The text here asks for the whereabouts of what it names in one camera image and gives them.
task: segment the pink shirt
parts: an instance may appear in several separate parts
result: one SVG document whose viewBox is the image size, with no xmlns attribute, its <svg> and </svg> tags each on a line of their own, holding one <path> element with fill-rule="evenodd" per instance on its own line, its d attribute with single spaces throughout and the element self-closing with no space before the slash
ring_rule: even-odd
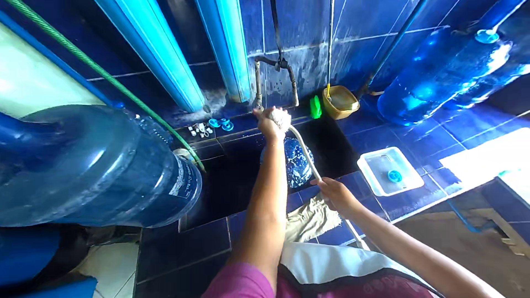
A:
<svg viewBox="0 0 530 298">
<path fill-rule="evenodd" d="M 338 287 L 333 292 L 320 293 L 319 298 L 335 297 L 421 297 L 432 298 L 428 290 L 403 277 L 388 275 L 364 285 Z M 202 298 L 274 298 L 267 278 L 256 267 L 247 263 L 225 266 L 211 281 Z M 300 294 L 287 280 L 278 276 L 277 294 L 280 298 L 299 298 Z"/>
</svg>

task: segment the white plastic tray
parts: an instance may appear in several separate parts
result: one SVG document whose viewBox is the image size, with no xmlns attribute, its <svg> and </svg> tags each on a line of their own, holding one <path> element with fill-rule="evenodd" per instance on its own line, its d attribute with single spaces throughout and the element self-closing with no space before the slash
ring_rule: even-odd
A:
<svg viewBox="0 0 530 298">
<path fill-rule="evenodd" d="M 397 147 L 364 153 L 357 161 L 357 165 L 374 195 L 378 197 L 392 196 L 424 184 L 421 176 Z M 391 171 L 392 173 L 397 171 L 401 175 L 401 180 L 393 175 L 389 177 Z"/>
</svg>

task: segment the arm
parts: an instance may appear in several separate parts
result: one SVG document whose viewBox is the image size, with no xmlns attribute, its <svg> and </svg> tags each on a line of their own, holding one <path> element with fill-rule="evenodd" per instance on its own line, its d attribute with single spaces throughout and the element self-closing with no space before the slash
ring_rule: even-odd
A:
<svg viewBox="0 0 530 298">
<path fill-rule="evenodd" d="M 263 113 L 267 115 L 273 109 L 267 109 Z M 254 113 L 259 119 L 258 127 L 265 135 L 267 146 L 246 211 L 241 239 L 228 263 L 245 262 L 256 266 L 276 292 L 287 208 L 285 134 L 280 132 L 278 126 L 265 115 L 256 111 Z"/>
<path fill-rule="evenodd" d="M 364 207 L 342 183 L 312 181 L 331 199 L 333 208 L 354 221 L 389 257 L 421 276 L 448 298 L 502 297 L 493 287 L 455 261 L 409 236 Z"/>
</svg>

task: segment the black strap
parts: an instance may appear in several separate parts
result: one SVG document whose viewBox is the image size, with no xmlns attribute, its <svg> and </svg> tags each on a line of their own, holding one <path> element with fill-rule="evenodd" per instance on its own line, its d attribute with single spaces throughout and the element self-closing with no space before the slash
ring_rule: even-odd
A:
<svg viewBox="0 0 530 298">
<path fill-rule="evenodd" d="M 278 12 L 276 11 L 276 0 L 270 0 L 270 8 L 272 10 L 272 22 L 274 24 L 274 31 L 276 34 L 276 45 L 278 46 L 278 61 L 276 62 L 274 68 L 277 72 L 279 72 L 280 67 L 283 61 L 285 61 L 285 59 L 282 57 L 281 53 L 280 31 L 278 29 Z"/>
</svg>

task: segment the yellow plastic bowl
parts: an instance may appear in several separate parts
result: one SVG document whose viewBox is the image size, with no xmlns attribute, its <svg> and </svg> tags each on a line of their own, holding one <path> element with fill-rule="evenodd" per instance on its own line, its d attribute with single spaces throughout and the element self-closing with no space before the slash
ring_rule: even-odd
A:
<svg viewBox="0 0 530 298">
<path fill-rule="evenodd" d="M 359 101 L 355 95 L 344 86 L 330 87 L 330 97 L 331 102 L 328 99 L 327 88 L 324 88 L 322 91 L 324 109 L 328 112 L 328 115 L 335 120 L 346 118 L 359 109 Z"/>
</svg>

